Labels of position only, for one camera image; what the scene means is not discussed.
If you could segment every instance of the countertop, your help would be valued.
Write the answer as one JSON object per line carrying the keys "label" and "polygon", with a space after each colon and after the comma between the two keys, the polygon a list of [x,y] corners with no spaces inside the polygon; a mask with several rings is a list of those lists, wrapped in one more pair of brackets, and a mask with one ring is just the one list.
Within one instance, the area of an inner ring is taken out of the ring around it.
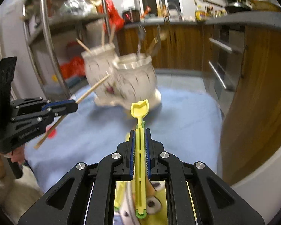
{"label": "countertop", "polygon": [[[138,25],[152,26],[156,24],[164,24],[162,19],[148,19],[140,23],[131,23],[124,26],[125,29],[135,28]],[[249,11],[228,14],[227,16],[206,20],[205,22],[193,21],[170,21],[171,25],[251,25],[258,27],[267,27],[270,29],[281,31],[281,13],[264,12],[264,11]]]}

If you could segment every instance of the yellow plastic shovel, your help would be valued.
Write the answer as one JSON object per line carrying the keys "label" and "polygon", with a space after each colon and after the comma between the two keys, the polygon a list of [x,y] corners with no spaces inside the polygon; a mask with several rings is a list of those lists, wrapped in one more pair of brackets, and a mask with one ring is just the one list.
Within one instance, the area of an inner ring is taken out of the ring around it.
{"label": "yellow plastic shovel", "polygon": [[145,131],[143,118],[149,112],[148,100],[132,103],[131,115],[138,119],[138,127],[135,130],[135,214],[138,218],[146,217],[146,150]]}

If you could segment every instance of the metal spoon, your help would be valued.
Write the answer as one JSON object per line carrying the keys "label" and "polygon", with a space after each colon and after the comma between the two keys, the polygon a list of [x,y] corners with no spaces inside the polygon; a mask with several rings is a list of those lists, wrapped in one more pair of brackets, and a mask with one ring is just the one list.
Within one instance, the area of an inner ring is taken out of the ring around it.
{"label": "metal spoon", "polygon": [[143,42],[143,40],[146,37],[146,30],[143,26],[139,25],[138,26],[138,51],[136,52],[137,57],[139,57],[140,53],[141,53],[141,44]]}
{"label": "metal spoon", "polygon": [[151,42],[148,50],[146,51],[146,55],[147,56],[151,56],[151,57],[155,56],[156,53],[161,48],[161,41],[166,40],[168,34],[169,34],[169,30],[168,29],[163,29],[162,31],[160,31],[160,26],[157,25],[157,36]]}

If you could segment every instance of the plastic bag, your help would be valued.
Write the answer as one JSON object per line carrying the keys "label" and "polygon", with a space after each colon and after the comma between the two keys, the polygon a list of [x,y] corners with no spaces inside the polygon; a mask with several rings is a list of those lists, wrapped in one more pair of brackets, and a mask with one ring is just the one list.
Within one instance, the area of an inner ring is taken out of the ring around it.
{"label": "plastic bag", "polygon": [[[109,17],[110,27],[115,25],[116,31],[119,31],[120,29],[123,28],[125,21],[118,14],[118,11],[116,10],[112,0],[105,0],[105,1],[106,1],[106,6],[107,6],[107,13],[108,13],[108,17]],[[100,5],[98,7],[98,10],[99,10],[100,13],[104,13],[102,5]]]}
{"label": "plastic bag", "polygon": [[[65,63],[61,65],[60,69],[61,69],[61,74],[65,80],[72,76],[79,76],[79,77],[85,76],[84,60],[79,56],[73,57],[69,63]],[[56,75],[52,76],[52,80],[54,82],[57,82]]]}
{"label": "plastic bag", "polygon": [[88,0],[67,0],[59,9],[59,15],[88,16],[97,10]]}

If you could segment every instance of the kitchen cabinet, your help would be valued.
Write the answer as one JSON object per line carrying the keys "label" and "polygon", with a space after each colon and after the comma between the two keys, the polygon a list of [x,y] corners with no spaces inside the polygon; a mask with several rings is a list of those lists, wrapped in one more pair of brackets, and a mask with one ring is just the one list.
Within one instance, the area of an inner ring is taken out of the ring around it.
{"label": "kitchen cabinet", "polygon": [[223,122],[223,179],[234,184],[281,146],[281,32],[246,27],[243,78]]}
{"label": "kitchen cabinet", "polygon": [[[145,52],[157,35],[156,26],[145,27],[147,36],[141,52]],[[201,70],[202,65],[202,26],[170,25],[166,40],[161,42],[161,49],[153,57],[155,68]],[[118,32],[120,55],[135,53],[137,50],[137,28],[123,29]]]}

